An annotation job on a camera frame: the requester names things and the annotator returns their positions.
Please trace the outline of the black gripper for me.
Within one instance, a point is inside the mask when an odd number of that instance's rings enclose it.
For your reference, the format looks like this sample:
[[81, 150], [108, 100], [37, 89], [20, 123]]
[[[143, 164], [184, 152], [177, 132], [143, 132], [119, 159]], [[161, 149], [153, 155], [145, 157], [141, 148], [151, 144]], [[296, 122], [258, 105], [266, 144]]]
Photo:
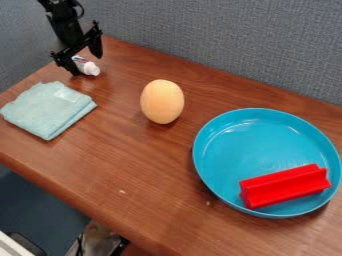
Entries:
[[77, 18], [65, 21], [54, 21], [52, 15], [46, 15], [57, 42], [50, 50], [50, 57], [57, 66], [77, 76], [80, 71], [72, 57], [88, 48], [92, 55], [100, 59], [103, 57], [101, 29], [96, 20], [80, 22]]

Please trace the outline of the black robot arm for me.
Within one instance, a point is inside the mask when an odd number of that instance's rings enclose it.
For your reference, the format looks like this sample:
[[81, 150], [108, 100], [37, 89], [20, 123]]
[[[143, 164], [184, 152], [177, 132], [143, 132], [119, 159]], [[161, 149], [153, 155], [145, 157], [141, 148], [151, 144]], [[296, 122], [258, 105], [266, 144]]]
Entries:
[[88, 48], [91, 54], [103, 57], [101, 29], [99, 22], [80, 23], [84, 8], [77, 0], [37, 0], [45, 10], [57, 41], [50, 50], [50, 57], [58, 67], [73, 76], [81, 74], [72, 57]]

